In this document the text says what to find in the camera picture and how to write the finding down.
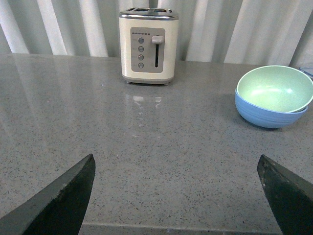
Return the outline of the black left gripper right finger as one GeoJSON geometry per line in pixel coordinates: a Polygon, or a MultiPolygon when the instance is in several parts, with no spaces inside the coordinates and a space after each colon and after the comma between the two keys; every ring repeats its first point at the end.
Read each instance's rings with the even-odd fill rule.
{"type": "Polygon", "coordinates": [[[266,155],[257,172],[271,211],[284,235],[313,233],[313,185],[266,155]]]}

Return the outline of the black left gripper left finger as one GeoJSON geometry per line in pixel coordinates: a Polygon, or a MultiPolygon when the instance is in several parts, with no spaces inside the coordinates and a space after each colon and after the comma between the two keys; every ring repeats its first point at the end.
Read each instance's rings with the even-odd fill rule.
{"type": "Polygon", "coordinates": [[[2,235],[77,235],[95,177],[95,160],[87,155],[47,187],[0,220],[2,235]]]}

